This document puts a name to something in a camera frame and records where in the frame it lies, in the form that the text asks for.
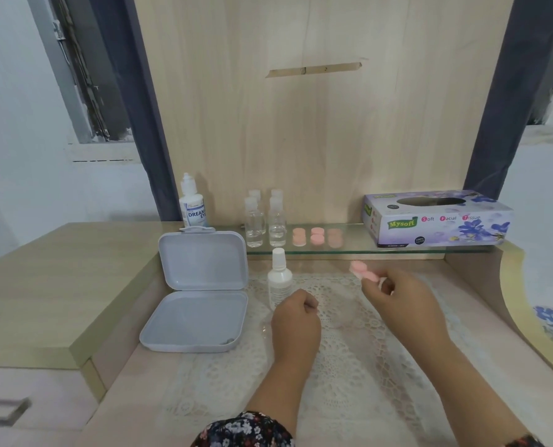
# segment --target lace tablecloth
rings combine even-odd
[[[295,285],[316,296],[322,321],[322,342],[303,392],[297,444],[455,446],[433,386],[386,329],[357,279],[298,275]],[[245,291],[249,304],[239,345],[227,353],[181,356],[156,420],[159,438],[193,439],[208,423],[233,417],[243,410],[268,370],[272,312],[266,278],[251,277]],[[436,296],[453,341],[535,431],[533,408]]]

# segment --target case lid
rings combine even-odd
[[[245,240],[236,232],[189,226],[159,239],[167,285],[175,290],[241,290],[247,285]]]

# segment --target white bottle cap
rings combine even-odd
[[[249,196],[245,198],[245,209],[246,210],[257,210],[258,209],[258,201],[254,196]]]
[[[277,196],[271,197],[271,210],[282,211],[282,198]]]
[[[260,193],[259,189],[251,189],[247,192],[250,196],[253,196],[258,201],[258,204],[260,203],[260,199],[262,199],[262,194]]]
[[[272,250],[272,269],[282,271],[287,268],[287,259],[283,248],[274,248]]]
[[[183,196],[191,196],[192,194],[198,193],[196,189],[196,181],[188,173],[183,175],[183,180],[181,181],[181,192]]]

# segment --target white wall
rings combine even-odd
[[[515,210],[507,238],[525,249],[527,297],[553,306],[553,145],[519,147],[500,200]]]
[[[0,0],[0,255],[67,222],[158,219],[142,165],[72,163],[73,141],[27,1]]]

